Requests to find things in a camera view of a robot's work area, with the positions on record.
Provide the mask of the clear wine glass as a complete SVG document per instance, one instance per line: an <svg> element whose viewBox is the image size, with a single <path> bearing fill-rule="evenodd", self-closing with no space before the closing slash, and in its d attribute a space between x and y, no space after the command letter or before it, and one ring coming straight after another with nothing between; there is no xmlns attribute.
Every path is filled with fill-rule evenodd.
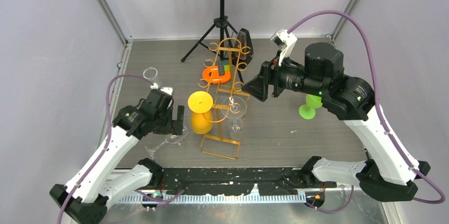
<svg viewBox="0 0 449 224"><path fill-rule="evenodd" d="M174 135L174 134L170 134L170 135L166 135L166 137L164 138L164 140L157 145L156 147L153 148L148 148L145 147L146 151L149 154L149 158L151 160L156 160L155 159L155 153L156 151L162 147L163 145L180 145L181 142L190 134L190 130L187 126L184 126L182 129L182 134L181 135Z"/></svg>
<svg viewBox="0 0 449 224"><path fill-rule="evenodd" d="M146 68L143 73L143 77L151 82L151 89L160 89L161 88L161 81L159 78L159 72L154 67L148 67Z"/></svg>
<svg viewBox="0 0 449 224"><path fill-rule="evenodd" d="M244 115L247 105L243 98L239 96L230 96L221 103L222 114L228 120L228 130L232 140L240 142L243 138Z"/></svg>

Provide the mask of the yellow silicone wine glass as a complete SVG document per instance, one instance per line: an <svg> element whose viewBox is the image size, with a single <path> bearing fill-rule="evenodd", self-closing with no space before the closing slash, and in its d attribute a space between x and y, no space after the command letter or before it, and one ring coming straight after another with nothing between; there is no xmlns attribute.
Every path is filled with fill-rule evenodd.
<svg viewBox="0 0 449 224"><path fill-rule="evenodd" d="M187 104L192 111L191 128L193 132L199 135L209 132L213 127L212 96L205 91L196 91L189 96Z"/></svg>

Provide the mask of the gold wire wine glass rack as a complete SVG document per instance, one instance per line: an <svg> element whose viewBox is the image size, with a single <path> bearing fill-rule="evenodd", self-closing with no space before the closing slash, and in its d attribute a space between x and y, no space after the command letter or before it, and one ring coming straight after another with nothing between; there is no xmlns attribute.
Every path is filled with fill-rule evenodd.
<svg viewBox="0 0 449 224"><path fill-rule="evenodd" d="M213 43L209 48L215 58L207 59L201 80L205 85L188 98L192 110L192 129L203 136L201 152L226 159L238 159L243 138L244 119L249 102L249 94L241 90L243 82L237 81L238 74L247 65L241 57L247 57L251 47L245 46L236 38L226 38ZM237 146L235 156L226 156L204 149L206 140L216 140Z"/></svg>

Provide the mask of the green silicone wine glass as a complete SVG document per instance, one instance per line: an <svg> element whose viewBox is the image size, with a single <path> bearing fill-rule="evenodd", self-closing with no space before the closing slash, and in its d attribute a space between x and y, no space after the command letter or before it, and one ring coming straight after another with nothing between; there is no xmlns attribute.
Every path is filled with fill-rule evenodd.
<svg viewBox="0 0 449 224"><path fill-rule="evenodd" d="M313 119L316 115L316 109L322 107L321 97L315 95L306 95L306 103L299 107L299 115L307 120Z"/></svg>

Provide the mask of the clear wine glass front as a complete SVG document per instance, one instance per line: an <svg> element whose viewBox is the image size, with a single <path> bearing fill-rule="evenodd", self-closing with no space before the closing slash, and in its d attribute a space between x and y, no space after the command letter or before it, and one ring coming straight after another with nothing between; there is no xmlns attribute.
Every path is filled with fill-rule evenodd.
<svg viewBox="0 0 449 224"><path fill-rule="evenodd" d="M228 120L228 130L232 140L240 142L243 138L244 115L247 105L243 98L239 96L230 96L221 103L222 114Z"/></svg>

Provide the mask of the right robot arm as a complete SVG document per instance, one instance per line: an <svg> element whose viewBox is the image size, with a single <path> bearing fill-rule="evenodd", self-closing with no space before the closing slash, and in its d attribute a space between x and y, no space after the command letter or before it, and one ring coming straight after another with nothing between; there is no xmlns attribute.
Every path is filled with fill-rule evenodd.
<svg viewBox="0 0 449 224"><path fill-rule="evenodd" d="M265 61L243 91L259 101L268 98L268 87L278 97L285 89L320 98L322 107L343 121L370 154L368 160L342 162L311 157L302 167L309 187L322 182L359 186L381 202L411 201L418 187L417 174L396 150L375 109L374 90L362 78L344 74L344 55L330 43L317 42L304 51L304 64L276 56Z"/></svg>

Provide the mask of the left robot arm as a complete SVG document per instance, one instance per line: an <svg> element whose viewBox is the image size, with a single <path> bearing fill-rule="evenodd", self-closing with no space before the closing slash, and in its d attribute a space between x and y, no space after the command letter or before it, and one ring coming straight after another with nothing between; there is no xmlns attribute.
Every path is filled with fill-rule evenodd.
<svg viewBox="0 0 449 224"><path fill-rule="evenodd" d="M108 181L121 159L143 137L181 136L185 107L177 107L173 117L172 88L152 89L138 105L123 107L107 130L107 135L83 168L65 184L55 184L50 196L61 212L77 223L100 223L108 209L141 187L161 186L164 171L154 160L144 158L128 172Z"/></svg>

